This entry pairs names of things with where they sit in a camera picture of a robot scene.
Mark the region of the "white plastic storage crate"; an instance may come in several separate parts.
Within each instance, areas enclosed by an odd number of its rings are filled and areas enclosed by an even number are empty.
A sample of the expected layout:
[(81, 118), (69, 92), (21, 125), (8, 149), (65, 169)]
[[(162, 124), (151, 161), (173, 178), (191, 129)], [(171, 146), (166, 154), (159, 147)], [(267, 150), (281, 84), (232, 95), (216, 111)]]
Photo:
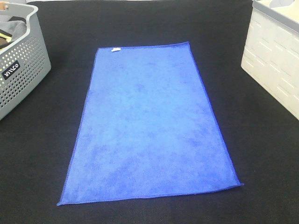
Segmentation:
[(299, 117), (299, 2), (252, 3), (241, 67), (295, 118)]

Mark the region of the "grey perforated plastic basket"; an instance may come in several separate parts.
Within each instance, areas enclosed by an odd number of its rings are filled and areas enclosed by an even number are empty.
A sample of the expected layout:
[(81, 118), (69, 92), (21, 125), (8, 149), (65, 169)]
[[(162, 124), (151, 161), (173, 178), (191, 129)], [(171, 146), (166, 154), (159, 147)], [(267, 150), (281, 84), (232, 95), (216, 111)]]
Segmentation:
[(38, 7), (0, 3), (1, 15), (26, 20), (26, 33), (0, 51), (0, 117), (10, 113), (49, 73), (51, 64), (37, 17)]

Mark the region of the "blue microfibre towel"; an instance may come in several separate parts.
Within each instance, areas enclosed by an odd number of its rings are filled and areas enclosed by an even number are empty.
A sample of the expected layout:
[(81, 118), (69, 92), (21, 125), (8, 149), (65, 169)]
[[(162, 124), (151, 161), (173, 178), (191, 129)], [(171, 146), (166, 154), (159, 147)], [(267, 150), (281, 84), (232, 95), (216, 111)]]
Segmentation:
[(97, 50), (59, 205), (239, 186), (188, 42)]

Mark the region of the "grey cloth in basket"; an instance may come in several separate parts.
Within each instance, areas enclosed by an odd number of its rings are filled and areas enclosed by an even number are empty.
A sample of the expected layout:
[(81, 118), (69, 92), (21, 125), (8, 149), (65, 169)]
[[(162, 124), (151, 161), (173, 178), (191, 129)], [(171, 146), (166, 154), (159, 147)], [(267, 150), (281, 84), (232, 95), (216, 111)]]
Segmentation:
[(20, 38), (26, 31), (27, 26), (23, 21), (6, 21), (0, 23), (0, 34), (5, 37), (10, 37), (11, 41)]

